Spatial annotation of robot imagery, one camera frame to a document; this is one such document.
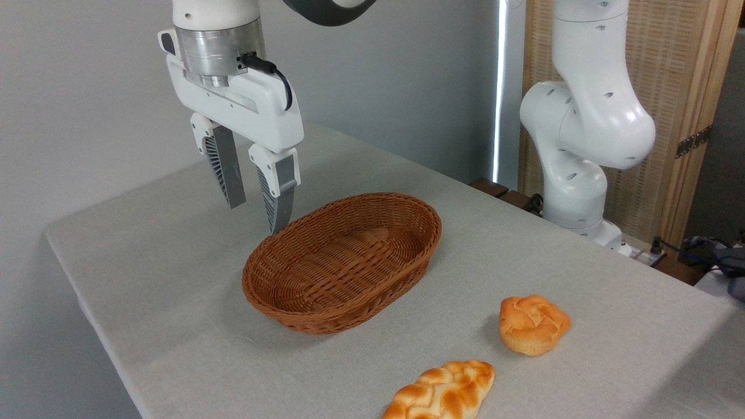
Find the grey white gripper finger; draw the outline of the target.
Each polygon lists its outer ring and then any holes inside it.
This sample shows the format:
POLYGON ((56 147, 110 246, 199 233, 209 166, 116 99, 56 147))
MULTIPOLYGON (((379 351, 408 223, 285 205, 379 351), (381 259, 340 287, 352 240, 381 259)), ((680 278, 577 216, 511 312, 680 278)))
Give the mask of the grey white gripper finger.
POLYGON ((246 202, 239 157, 231 130, 195 112, 190 119, 195 143, 207 157, 221 192, 231 208, 246 202))
POLYGON ((268 215, 269 233, 276 235, 290 222, 295 187, 301 184, 297 151, 291 148, 277 154, 261 145, 253 144, 249 148, 249 157, 257 167, 268 215))

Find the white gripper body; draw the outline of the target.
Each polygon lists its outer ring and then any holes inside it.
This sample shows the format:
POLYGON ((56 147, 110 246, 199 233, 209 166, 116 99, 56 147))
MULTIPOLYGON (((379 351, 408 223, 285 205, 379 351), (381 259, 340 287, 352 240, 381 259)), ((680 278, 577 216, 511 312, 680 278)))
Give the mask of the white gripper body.
POLYGON ((244 68, 224 77, 216 87, 186 70, 174 29, 158 36, 171 82, 184 106, 277 154, 303 140, 300 106, 294 102, 287 108, 286 85, 281 79, 244 68))

